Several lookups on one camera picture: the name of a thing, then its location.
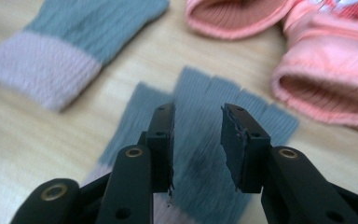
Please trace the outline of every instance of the wooden table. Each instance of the wooden table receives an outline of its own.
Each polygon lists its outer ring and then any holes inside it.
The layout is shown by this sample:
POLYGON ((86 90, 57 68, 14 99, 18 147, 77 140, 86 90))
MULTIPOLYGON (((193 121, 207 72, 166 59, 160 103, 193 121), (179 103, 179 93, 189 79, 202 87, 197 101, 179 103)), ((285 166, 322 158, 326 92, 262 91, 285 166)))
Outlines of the wooden table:
MULTIPOLYGON (((42 2, 0 0, 0 43, 24 27, 42 2)), ((41 183, 56 177, 84 180, 140 81, 172 91, 183 67, 190 65, 274 101, 269 80, 285 51, 278 26, 226 42, 194 34, 184 13, 185 1, 171 1, 164 16, 143 29, 61 113, 0 86, 0 223, 8 223, 41 183)), ((358 132, 291 112, 300 125, 288 146, 303 151, 329 181, 358 192, 358 132)), ((258 196, 241 222, 267 222, 258 196)))

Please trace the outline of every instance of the brass ring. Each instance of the brass ring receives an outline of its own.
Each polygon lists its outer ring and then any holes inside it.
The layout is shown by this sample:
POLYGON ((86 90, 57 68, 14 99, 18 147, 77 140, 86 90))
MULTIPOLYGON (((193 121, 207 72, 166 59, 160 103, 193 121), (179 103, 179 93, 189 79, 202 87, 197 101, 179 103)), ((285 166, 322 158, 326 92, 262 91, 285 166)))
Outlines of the brass ring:
POLYGON ((128 157, 139 157, 143 153, 144 152, 140 148, 134 147, 134 148, 130 148, 130 149, 128 149, 126 151, 126 156, 128 156, 128 157))
POLYGON ((294 152, 292 149, 288 149, 288 148, 283 148, 283 149, 279 150, 279 154, 281 154, 281 156, 284 156, 288 159, 295 159, 298 157, 298 154, 296 152, 294 152))
POLYGON ((43 190, 40 198, 43 201, 54 201, 66 193, 68 187, 62 183, 55 184, 43 190))

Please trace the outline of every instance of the knitted fabric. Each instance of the knitted fabric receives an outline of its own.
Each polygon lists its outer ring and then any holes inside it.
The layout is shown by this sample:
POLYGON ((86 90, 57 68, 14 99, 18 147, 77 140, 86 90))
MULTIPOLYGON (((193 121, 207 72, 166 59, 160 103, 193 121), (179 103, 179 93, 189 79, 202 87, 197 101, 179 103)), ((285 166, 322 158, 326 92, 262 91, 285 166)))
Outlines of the knitted fabric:
POLYGON ((258 34, 283 18, 294 0, 187 0, 186 21, 195 31, 222 39, 258 34))
POLYGON ((0 84, 62 110, 167 0, 46 0, 24 30, 0 45, 0 84))
POLYGON ((299 0, 284 22, 289 50, 273 73, 275 96, 313 119, 358 129, 358 1, 299 0))
POLYGON ((155 195, 155 223, 236 223, 249 196, 235 192, 226 155, 220 145, 224 103, 249 110, 271 135, 272 145, 283 145, 295 131, 297 121, 276 105, 241 90, 220 77, 210 77, 185 68, 172 94, 139 84, 111 140, 89 181, 112 169, 117 152, 136 144, 147 130, 154 109, 174 102, 175 141, 173 152, 174 206, 166 197, 155 195))

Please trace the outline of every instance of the pink mitten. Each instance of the pink mitten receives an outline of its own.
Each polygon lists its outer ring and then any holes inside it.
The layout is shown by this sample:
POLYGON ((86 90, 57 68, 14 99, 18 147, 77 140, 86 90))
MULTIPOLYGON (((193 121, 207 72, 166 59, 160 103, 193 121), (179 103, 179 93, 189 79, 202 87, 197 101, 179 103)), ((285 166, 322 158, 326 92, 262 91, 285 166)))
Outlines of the pink mitten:
POLYGON ((358 0, 297 0, 275 96, 307 116, 358 129, 358 0))
POLYGON ((274 25, 294 0, 187 0, 186 21, 194 30, 222 39, 255 35, 274 25))

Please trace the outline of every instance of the pink fabric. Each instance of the pink fabric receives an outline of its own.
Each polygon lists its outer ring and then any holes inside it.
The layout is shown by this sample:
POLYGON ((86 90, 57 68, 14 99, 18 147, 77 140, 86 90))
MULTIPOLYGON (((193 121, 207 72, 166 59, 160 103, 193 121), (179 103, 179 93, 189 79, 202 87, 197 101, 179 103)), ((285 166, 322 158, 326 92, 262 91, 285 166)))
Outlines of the pink fabric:
POLYGON ((31 32, 20 32, 0 45, 0 84, 51 110, 69 105, 101 66, 80 49, 31 32))
POLYGON ((187 0, 186 22, 204 35, 238 39, 274 25, 293 3, 294 0, 187 0))
POLYGON ((297 1, 286 17, 289 50, 273 92, 313 119, 358 129, 358 17, 311 2, 297 1))

